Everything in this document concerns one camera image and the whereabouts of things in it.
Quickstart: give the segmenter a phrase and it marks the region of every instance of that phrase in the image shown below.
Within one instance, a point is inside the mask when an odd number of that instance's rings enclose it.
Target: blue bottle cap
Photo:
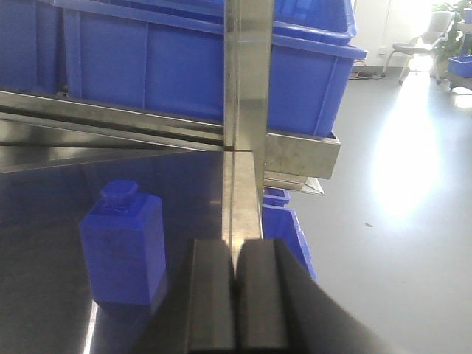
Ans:
[[[121,209],[129,207],[138,192],[135,181],[116,180],[109,182],[100,191],[106,208]]]

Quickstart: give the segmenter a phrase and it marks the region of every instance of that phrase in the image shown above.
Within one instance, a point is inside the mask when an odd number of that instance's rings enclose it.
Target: metal post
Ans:
[[[274,0],[225,5],[223,239],[236,266],[245,239],[261,238]]]

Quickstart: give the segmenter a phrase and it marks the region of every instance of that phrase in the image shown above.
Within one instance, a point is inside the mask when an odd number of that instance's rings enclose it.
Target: chair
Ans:
[[[403,53],[408,55],[405,64],[403,65],[403,70],[401,71],[400,77],[398,78],[398,83],[401,85],[408,76],[408,65],[410,60],[415,55],[430,55],[433,58],[433,70],[434,76],[436,77],[436,83],[441,84],[440,74],[437,70],[437,47],[443,41],[448,39],[448,31],[451,28],[452,21],[454,20],[454,13],[448,11],[437,11],[432,13],[431,21],[429,22],[429,27],[426,32],[422,35],[413,38],[408,43],[395,43],[392,45],[393,51],[390,53],[389,59],[383,67],[381,76],[386,75],[386,68],[392,59],[392,56],[395,53]]]

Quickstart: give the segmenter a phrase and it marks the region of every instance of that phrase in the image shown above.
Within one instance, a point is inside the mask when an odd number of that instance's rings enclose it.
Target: potted plant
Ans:
[[[459,54],[463,35],[458,30],[457,24],[465,18],[465,9],[472,7],[472,0],[460,0],[454,3],[442,2],[433,5],[434,11],[450,11],[456,15],[452,23],[451,29],[448,32],[448,40],[444,41],[438,49],[437,67],[440,71],[440,76],[444,76],[448,68],[449,57],[455,57]]]

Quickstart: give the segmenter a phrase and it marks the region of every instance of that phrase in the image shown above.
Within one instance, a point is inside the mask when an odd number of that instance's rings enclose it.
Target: gray floor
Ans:
[[[325,196],[290,207],[351,314],[413,353],[471,354],[472,95],[396,80],[349,82]]]

